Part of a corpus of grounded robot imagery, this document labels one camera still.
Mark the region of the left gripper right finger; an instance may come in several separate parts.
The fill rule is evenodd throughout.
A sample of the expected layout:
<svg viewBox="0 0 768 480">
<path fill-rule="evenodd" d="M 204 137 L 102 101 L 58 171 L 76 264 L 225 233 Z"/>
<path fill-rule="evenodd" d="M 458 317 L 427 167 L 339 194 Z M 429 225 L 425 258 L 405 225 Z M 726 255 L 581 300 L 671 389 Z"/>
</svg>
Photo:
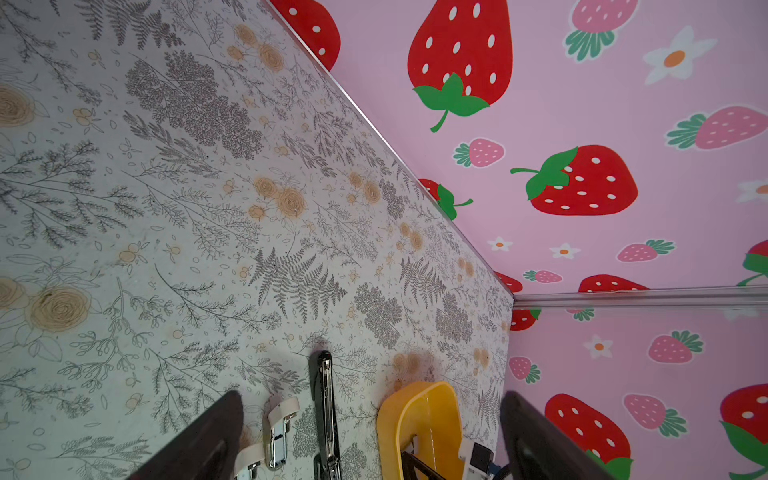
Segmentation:
<svg viewBox="0 0 768 480">
<path fill-rule="evenodd" d="M 613 479 L 517 392 L 501 401 L 500 427 L 512 479 Z"/>
</svg>

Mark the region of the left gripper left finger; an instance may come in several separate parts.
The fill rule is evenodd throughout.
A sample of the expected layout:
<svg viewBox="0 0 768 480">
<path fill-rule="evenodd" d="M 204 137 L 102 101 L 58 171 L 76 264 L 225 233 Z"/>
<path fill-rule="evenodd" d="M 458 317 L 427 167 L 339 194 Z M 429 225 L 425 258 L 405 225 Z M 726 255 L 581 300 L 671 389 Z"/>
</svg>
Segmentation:
<svg viewBox="0 0 768 480">
<path fill-rule="evenodd" d="M 242 397 L 228 391 L 128 479 L 233 479 L 243 426 Z"/>
</svg>

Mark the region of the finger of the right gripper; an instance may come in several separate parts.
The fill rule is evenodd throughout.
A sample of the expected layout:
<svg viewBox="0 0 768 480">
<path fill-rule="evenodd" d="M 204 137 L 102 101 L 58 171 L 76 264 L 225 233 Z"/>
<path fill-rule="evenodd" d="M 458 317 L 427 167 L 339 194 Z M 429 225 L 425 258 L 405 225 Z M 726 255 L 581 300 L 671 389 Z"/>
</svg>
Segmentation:
<svg viewBox="0 0 768 480">
<path fill-rule="evenodd" d="M 404 480 L 445 480 L 436 470 L 410 452 L 401 453 L 401 464 Z"/>
</svg>

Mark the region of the beige mini stapler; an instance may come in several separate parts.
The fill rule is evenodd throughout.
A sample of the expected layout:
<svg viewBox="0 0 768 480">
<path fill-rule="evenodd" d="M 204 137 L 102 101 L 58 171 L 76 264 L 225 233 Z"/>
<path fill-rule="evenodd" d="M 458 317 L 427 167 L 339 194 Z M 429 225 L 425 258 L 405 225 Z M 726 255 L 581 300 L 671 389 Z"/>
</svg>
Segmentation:
<svg viewBox="0 0 768 480">
<path fill-rule="evenodd" d="M 255 480 L 264 459 L 265 453 L 262 443 L 255 443 L 242 449 L 235 459 L 233 479 Z"/>
<path fill-rule="evenodd" d="M 267 406 L 267 467 L 276 471 L 281 469 L 288 459 L 288 433 L 291 422 L 300 411 L 297 397 L 272 397 Z"/>
</svg>

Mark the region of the black stapler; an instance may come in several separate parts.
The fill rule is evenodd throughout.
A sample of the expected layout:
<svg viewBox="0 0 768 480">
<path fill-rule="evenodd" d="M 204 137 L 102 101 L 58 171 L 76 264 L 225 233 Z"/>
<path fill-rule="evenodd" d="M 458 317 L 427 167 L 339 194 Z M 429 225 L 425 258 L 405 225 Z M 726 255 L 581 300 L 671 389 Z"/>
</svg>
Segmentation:
<svg viewBox="0 0 768 480">
<path fill-rule="evenodd" d="M 309 374 L 319 447 L 314 459 L 315 478 L 341 480 L 332 354 L 327 350 L 314 352 L 309 359 Z"/>
</svg>

